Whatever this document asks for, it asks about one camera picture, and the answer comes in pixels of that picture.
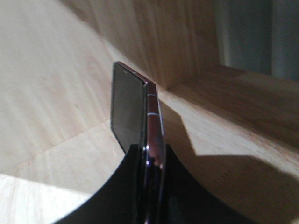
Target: wooden shelf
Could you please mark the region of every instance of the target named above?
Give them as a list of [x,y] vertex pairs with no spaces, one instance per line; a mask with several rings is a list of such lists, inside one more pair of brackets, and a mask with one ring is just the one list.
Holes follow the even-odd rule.
[[0,12],[0,223],[54,222],[117,168],[113,61],[158,84],[167,141],[203,186],[259,223],[299,223],[299,84],[219,66],[211,1]]

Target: gray wall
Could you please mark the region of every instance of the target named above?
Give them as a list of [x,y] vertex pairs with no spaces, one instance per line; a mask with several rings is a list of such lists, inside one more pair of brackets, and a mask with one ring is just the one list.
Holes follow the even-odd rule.
[[299,81],[299,0],[214,0],[221,63]]

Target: phone frame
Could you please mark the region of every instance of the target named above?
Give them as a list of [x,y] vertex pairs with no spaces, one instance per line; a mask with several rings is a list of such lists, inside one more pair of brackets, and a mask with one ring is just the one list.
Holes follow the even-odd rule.
[[[166,149],[164,142],[164,131],[161,116],[161,109],[158,99],[156,85],[142,76],[137,71],[128,67],[122,62],[114,62],[113,64],[113,94],[112,104],[114,103],[114,74],[115,67],[121,66],[125,72],[129,72],[133,76],[141,80],[145,87],[145,114],[143,122],[143,135],[140,147],[139,158],[139,177],[137,184],[138,202],[137,202],[137,222],[142,223],[158,223],[160,217],[160,208],[163,197],[163,186],[166,164]],[[111,105],[111,117],[113,116],[113,105]],[[111,129],[119,141],[111,123]]]

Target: black screen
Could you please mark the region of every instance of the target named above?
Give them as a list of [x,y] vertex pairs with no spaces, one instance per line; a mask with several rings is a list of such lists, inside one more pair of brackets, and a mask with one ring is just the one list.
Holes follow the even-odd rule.
[[122,149],[140,144],[144,129],[145,86],[143,81],[114,63],[111,128]]

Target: wood grain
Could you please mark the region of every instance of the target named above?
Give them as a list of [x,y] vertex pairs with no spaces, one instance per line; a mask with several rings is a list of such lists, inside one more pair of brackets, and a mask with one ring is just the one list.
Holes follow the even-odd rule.
[[209,0],[63,0],[89,18],[125,63],[164,88],[186,81],[218,64],[213,6]]
[[0,174],[0,223],[53,223],[91,197],[123,156],[106,121]]
[[[240,72],[220,67],[160,94],[167,141],[227,205],[258,223],[299,223],[299,149],[286,143],[298,146],[299,84]],[[268,118],[274,134],[259,125]]]
[[211,5],[0,3],[0,223],[53,222],[112,174],[117,60],[162,87],[167,140],[202,185],[258,223],[299,223],[298,84],[218,66]]
[[109,118],[112,60],[60,4],[0,4],[3,171]]

